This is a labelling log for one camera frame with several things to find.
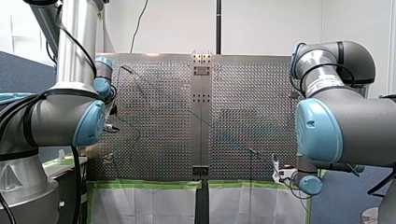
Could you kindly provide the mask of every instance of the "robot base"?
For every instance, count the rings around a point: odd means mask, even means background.
[[[50,181],[48,190],[25,202],[10,206],[18,224],[56,224],[59,219],[58,182]],[[3,207],[0,208],[0,223],[8,223]]]

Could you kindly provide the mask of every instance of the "pegboard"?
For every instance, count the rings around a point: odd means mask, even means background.
[[[107,123],[120,132],[102,137],[89,179],[191,180],[191,56],[106,57],[119,111]]]
[[[289,57],[214,56],[211,179],[271,179],[272,153],[296,165],[289,70]]]
[[[298,100],[290,97],[290,57],[212,56],[211,78],[205,82],[211,86],[209,109],[201,110],[210,114],[205,121],[208,150],[196,155],[193,140],[200,135],[191,124],[204,115],[191,115],[197,111],[191,110],[191,99],[196,99],[192,56],[101,56],[114,63],[120,118],[112,116],[107,123],[120,132],[102,137],[89,179],[191,180],[196,156],[208,158],[210,179],[268,179],[273,152],[282,164],[296,164],[293,114]]]

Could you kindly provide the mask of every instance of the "black cable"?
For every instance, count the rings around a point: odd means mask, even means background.
[[[46,40],[46,50],[47,50],[47,54],[49,55],[50,60],[55,63],[58,64],[55,60],[55,55],[51,56],[50,55],[50,48],[49,48],[49,42]]]
[[[66,27],[64,27],[64,25],[62,24],[62,21],[60,19],[60,12],[61,12],[62,6],[58,7],[58,11],[56,13],[56,17],[55,17],[55,23],[59,26],[59,29],[61,29],[62,31],[64,31],[64,33],[73,40],[73,42],[82,50],[82,52],[84,52],[85,56],[88,59],[89,65],[93,71],[93,78],[96,78],[97,76],[97,69],[95,66],[95,62],[93,61],[93,59],[91,58],[90,54],[88,53],[87,50],[84,49],[84,47],[78,42],[78,40],[76,40],[66,29]]]
[[[142,16],[146,11],[146,7],[148,6],[148,2],[149,0],[146,0],[145,6],[143,7],[142,12],[140,13],[139,19],[137,20],[137,26],[136,26],[136,30],[134,31],[134,37],[132,38],[132,44],[131,44],[131,50],[129,51],[129,53],[132,53],[132,50],[134,49],[134,38],[137,35],[137,32],[139,31],[139,27],[140,27],[140,21],[142,20]]]
[[[388,182],[390,182],[390,180],[394,179],[395,177],[396,177],[396,169],[393,168],[393,171],[387,177],[381,180],[381,182],[375,185],[372,189],[369,189],[367,193],[372,196],[382,197],[383,195],[375,194],[375,192],[382,189],[386,184],[388,184]]]
[[[79,218],[79,210],[81,207],[81,168],[79,167],[79,155],[76,147],[71,146],[73,152],[73,161],[75,164],[75,173],[76,173],[76,203],[75,203],[75,212],[73,215],[72,224],[78,224]]]
[[[3,195],[0,192],[0,204],[3,206],[3,209],[6,211],[8,216],[8,220],[10,224],[17,224],[17,220],[15,220],[14,214],[12,213],[11,209],[8,206],[8,203],[3,198]]]
[[[290,79],[290,84],[291,84],[291,86],[292,86],[295,90],[297,90],[298,92],[301,92],[301,90],[298,89],[298,88],[296,87],[296,85],[294,85],[293,78],[292,78],[291,76],[289,76],[289,79]]]
[[[111,84],[111,95],[108,99],[105,100],[105,105],[110,104],[117,97],[117,88]]]
[[[15,104],[12,104],[10,107],[5,108],[6,111],[2,112],[2,114],[0,115],[0,123],[2,123],[2,125],[0,126],[0,142],[12,118],[23,108],[32,103],[35,98],[35,95],[28,96],[19,100],[18,102],[15,102]]]
[[[305,91],[303,91],[303,84],[304,84],[304,79],[305,77],[312,71],[314,71],[317,68],[320,68],[322,66],[336,66],[336,67],[341,67],[343,69],[345,69],[349,75],[350,75],[350,79],[351,79],[351,83],[350,83],[350,87],[353,88],[355,86],[355,75],[353,74],[352,70],[350,70],[348,67],[346,67],[343,64],[340,63],[322,63],[322,64],[317,64],[315,66],[312,66],[311,68],[309,68],[308,70],[306,70],[306,72],[304,72],[303,76],[300,79],[300,93],[303,95],[303,97],[305,97]]]

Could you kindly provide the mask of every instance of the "gray robot arm segment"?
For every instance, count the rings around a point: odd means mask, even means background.
[[[345,55],[357,80],[374,72],[374,61],[358,44],[344,42]],[[337,63],[334,44],[303,46],[296,54],[295,75],[321,63]],[[356,64],[361,60],[361,68]],[[396,152],[396,104],[390,99],[364,99],[344,85],[336,66],[322,66],[303,80],[309,99],[296,110],[299,151],[312,161],[393,166]]]

